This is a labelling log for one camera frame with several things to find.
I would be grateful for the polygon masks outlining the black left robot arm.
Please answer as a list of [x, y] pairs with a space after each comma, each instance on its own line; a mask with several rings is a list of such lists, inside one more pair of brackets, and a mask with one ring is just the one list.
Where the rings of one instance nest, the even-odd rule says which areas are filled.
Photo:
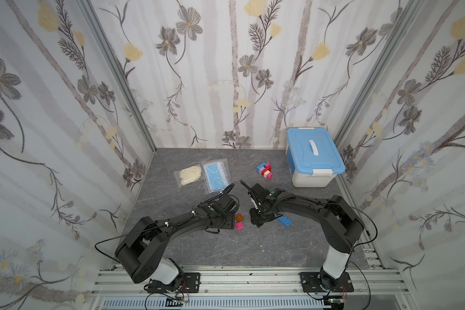
[[94, 248], [121, 264], [135, 284], [153, 280], [178, 287], [183, 271], [174, 260], [164, 258], [167, 246], [179, 236], [196, 231], [217, 235], [233, 230], [239, 208], [239, 200], [230, 195], [234, 186], [226, 186], [188, 213], [162, 220], [145, 216], [129, 233], [97, 242]]

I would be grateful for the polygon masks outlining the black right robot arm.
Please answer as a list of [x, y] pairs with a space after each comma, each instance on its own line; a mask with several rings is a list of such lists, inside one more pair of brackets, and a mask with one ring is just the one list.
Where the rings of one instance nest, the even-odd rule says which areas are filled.
[[334, 195], [330, 199], [308, 198], [285, 189], [270, 191], [258, 183], [252, 187], [243, 180], [240, 183], [247, 189], [254, 204], [249, 212], [254, 226], [261, 227], [273, 222], [285, 213], [297, 214], [319, 223], [329, 249], [320, 268], [318, 282], [321, 290], [334, 291], [346, 272], [354, 249], [364, 245], [358, 240], [368, 229], [360, 217], [370, 217], [348, 204], [341, 196]]

